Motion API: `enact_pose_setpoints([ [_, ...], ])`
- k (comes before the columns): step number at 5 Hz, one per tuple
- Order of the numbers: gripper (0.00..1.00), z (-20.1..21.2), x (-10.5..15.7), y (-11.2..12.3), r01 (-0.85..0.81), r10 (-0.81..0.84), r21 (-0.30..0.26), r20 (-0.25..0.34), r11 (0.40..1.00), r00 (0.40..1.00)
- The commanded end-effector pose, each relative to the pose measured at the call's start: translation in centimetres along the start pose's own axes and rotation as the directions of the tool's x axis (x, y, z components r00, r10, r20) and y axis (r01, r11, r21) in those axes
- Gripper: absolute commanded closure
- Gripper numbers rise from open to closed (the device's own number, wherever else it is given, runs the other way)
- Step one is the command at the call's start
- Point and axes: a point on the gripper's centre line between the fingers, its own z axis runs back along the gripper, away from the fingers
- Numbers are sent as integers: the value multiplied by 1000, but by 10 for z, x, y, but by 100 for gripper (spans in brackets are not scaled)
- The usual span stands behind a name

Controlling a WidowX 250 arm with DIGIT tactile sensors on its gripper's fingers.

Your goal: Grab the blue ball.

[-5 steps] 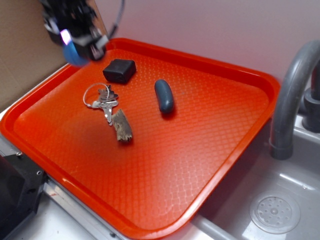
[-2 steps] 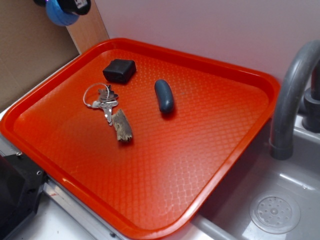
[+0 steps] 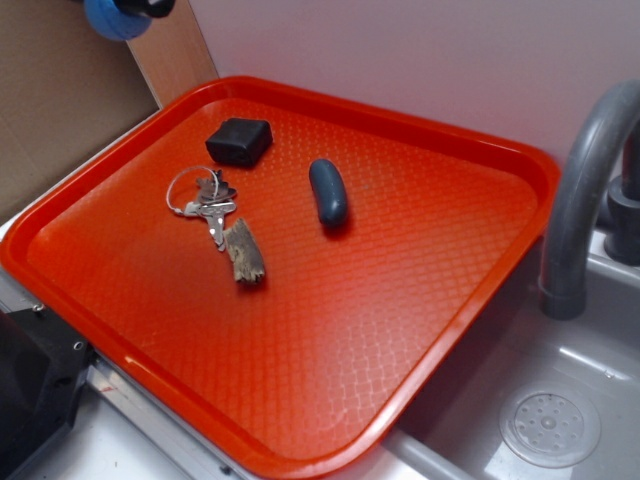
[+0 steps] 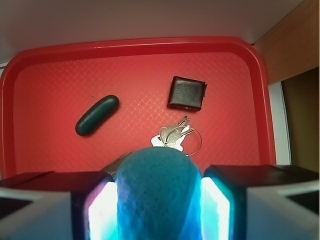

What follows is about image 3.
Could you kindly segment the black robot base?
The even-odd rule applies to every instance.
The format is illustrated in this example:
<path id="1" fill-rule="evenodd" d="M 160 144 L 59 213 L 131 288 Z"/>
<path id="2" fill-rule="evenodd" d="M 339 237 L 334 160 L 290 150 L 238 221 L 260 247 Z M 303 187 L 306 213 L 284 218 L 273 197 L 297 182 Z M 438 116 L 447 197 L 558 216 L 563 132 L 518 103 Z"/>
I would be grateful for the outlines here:
<path id="1" fill-rule="evenodd" d="M 93 350 L 54 311 L 1 314 L 1 477 L 15 479 L 72 431 Z"/>

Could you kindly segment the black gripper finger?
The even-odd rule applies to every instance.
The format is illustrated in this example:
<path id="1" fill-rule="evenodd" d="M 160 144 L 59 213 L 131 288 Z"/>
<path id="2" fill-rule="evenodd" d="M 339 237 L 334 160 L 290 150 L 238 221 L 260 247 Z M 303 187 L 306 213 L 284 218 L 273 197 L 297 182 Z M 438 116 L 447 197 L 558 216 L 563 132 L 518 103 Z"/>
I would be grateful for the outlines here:
<path id="1" fill-rule="evenodd" d="M 167 17 L 175 6 L 175 0 L 115 0 L 115 6 L 123 13 L 151 19 Z"/>

